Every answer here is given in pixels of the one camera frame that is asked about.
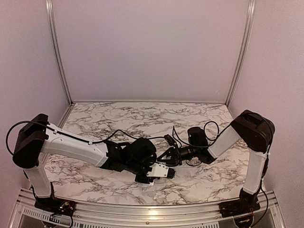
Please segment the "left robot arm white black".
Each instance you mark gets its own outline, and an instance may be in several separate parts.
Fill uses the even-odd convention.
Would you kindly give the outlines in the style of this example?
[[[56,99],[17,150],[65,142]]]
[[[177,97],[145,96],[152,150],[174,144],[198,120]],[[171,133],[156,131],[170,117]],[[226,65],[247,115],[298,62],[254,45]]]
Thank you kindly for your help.
[[[42,154],[57,154],[90,163],[111,171],[128,171],[141,183],[151,183],[157,177],[166,176],[165,167],[156,161],[156,148],[147,138],[133,142],[112,142],[109,139],[94,141],[65,132],[48,121],[48,116],[39,114],[22,124],[16,144],[10,150],[13,162],[24,170],[33,188],[36,200],[49,211],[56,211],[60,201],[54,194],[53,184],[48,180]]]

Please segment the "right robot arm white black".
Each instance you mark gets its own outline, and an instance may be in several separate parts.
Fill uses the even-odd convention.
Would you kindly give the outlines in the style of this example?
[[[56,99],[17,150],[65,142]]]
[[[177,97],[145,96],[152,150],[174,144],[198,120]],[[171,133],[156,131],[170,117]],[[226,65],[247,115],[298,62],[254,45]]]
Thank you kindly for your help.
[[[239,140],[243,140],[249,149],[249,163],[235,208],[238,212],[245,213],[254,205],[261,190],[274,133],[275,126],[270,120],[245,110],[219,132],[212,143],[208,143],[209,138],[204,129],[192,127],[187,130],[188,142],[184,147],[172,145],[157,160],[168,166],[180,165],[182,161],[192,158],[198,158],[204,164],[212,164]]]

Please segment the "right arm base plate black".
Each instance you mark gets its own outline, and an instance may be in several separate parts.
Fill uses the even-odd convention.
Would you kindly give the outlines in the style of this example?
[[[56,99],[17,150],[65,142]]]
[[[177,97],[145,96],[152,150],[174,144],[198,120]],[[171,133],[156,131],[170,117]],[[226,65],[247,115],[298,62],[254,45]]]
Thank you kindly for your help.
[[[252,213],[260,208],[258,200],[254,200],[251,204],[240,199],[219,203],[219,211],[223,218]]]

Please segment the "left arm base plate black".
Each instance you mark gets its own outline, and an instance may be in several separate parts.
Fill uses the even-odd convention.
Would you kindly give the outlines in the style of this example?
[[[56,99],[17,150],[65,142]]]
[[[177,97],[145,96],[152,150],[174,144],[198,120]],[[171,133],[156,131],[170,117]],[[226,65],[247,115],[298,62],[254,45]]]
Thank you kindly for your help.
[[[50,183],[51,194],[47,198],[40,198],[36,195],[35,190],[31,187],[34,198],[35,208],[72,217],[75,211],[76,202],[70,199],[62,199],[55,196],[53,184]]]

